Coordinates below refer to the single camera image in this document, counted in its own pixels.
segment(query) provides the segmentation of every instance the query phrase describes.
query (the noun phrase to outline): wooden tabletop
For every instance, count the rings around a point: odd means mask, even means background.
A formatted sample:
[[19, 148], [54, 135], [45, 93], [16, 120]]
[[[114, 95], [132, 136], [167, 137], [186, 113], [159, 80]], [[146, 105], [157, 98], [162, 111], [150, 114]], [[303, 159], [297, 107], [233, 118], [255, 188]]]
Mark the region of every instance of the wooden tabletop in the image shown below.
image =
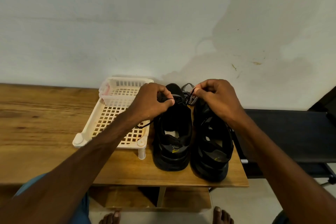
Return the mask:
[[[72, 140], [98, 99], [97, 89], [0, 84], [0, 184], [23, 184], [73, 154]], [[137, 157], [137, 150], [117, 149], [94, 184], [248, 187], [236, 149], [227, 177], [211, 183], [197, 177], [190, 165], [178, 172], [158, 169], [152, 140], [153, 126], [144, 160]]]

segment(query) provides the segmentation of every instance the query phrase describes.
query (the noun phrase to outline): basket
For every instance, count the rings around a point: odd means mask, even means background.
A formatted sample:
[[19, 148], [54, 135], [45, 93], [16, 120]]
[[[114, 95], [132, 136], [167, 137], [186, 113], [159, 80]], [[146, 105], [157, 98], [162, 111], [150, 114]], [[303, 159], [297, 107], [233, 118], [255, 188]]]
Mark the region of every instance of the basket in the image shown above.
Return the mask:
[[[86, 145], [91, 139], [103, 131], [120, 113], [124, 112], [133, 102], [139, 88], [153, 82], [144, 78], [107, 78], [99, 89], [100, 99], [93, 109], [83, 131], [78, 133], [72, 144], [75, 147]], [[137, 149], [139, 159], [146, 157], [149, 126], [133, 128], [119, 143], [117, 148]]]

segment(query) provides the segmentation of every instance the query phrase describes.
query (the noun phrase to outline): black shoelace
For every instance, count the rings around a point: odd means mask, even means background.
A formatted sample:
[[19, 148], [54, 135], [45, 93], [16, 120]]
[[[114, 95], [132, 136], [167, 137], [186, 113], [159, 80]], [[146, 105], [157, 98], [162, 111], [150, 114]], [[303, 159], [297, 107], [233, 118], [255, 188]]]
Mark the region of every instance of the black shoelace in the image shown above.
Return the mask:
[[[192, 91], [191, 92], [189, 92], [189, 91], [186, 91], [186, 90], [184, 90], [184, 88], [187, 86], [187, 85], [190, 85], [191, 87], [192, 87]], [[182, 92], [183, 92], [183, 94], [184, 94], [184, 97], [185, 97], [185, 99], [186, 99], [186, 104], [187, 105], [194, 105], [195, 103], [196, 103], [196, 101], [197, 101], [197, 99], [198, 99], [198, 97], [195, 97], [195, 96], [193, 96], [193, 93], [194, 93], [194, 86], [190, 83], [190, 82], [188, 82], [187, 84], [185, 84], [185, 85], [183, 85], [182, 87], [181, 87], [181, 90], [182, 90]], [[144, 126], [139, 126], [139, 125], [137, 125], [136, 127], [137, 128], [144, 128], [144, 127], [147, 127], [147, 126], [149, 126], [151, 123], [153, 123], [153, 121], [155, 120], [155, 118], [151, 121], [151, 122], [149, 122], [149, 123], [147, 123], [146, 125], [144, 125]]]

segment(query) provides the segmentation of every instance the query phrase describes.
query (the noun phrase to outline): blue pants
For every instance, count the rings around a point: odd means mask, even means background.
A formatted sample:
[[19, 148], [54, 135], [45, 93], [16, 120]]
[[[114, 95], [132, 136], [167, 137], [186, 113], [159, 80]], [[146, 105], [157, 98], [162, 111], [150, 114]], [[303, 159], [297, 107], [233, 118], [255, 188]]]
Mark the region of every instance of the blue pants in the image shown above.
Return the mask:
[[[22, 187], [16, 192], [15, 196], [21, 194], [27, 188], [29, 188], [33, 183], [37, 180], [41, 179], [43, 175], [39, 175], [27, 183], [23, 184]], [[74, 212], [72, 218], [70, 219], [69, 224], [91, 224], [89, 220], [89, 195], [88, 193], [85, 194], [82, 201], [80, 202], [79, 206], [77, 207], [76, 211]]]

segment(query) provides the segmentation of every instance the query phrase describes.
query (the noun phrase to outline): sneaker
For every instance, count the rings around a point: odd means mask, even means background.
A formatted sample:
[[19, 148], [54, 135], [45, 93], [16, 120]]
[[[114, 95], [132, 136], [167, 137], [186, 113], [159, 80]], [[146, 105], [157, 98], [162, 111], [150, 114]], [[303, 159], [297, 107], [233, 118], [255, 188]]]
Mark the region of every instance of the sneaker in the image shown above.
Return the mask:
[[[193, 130], [191, 110], [180, 87], [174, 83], [166, 88], [174, 97], [175, 104], [154, 120], [155, 138], [153, 141], [153, 160], [155, 165], [165, 171], [180, 171], [190, 160], [190, 140]], [[159, 102], [167, 100], [160, 94]]]
[[224, 180], [233, 152], [232, 129], [203, 99], [195, 104], [194, 126], [197, 133], [191, 151], [191, 167], [205, 180]]

